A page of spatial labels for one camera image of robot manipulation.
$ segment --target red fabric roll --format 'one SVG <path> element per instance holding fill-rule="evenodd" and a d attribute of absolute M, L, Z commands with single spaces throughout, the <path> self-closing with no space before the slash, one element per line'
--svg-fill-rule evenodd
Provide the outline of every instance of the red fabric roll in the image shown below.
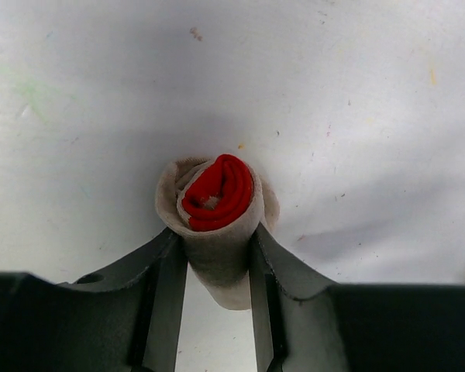
<path fill-rule="evenodd" d="M 237 157 L 217 158 L 190 186 L 182 199 L 194 231 L 221 229 L 240 217 L 250 205 L 253 179 Z"/>

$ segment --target gray fabric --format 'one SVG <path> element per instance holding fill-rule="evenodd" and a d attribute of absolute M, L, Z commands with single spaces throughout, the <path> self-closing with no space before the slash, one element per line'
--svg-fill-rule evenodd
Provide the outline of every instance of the gray fabric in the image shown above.
<path fill-rule="evenodd" d="M 279 203 L 270 185 L 248 166 L 253 179 L 253 197 L 248 209 L 221 229 L 191 230 L 189 215 L 181 205 L 182 198 L 213 162 L 205 158 L 187 158 L 168 164 L 157 185 L 155 206 L 165 224 L 184 238 L 190 265 L 215 301 L 230 310 L 244 310 L 251 307 L 248 241 L 259 223 L 269 230 L 274 228 L 279 217 Z"/>

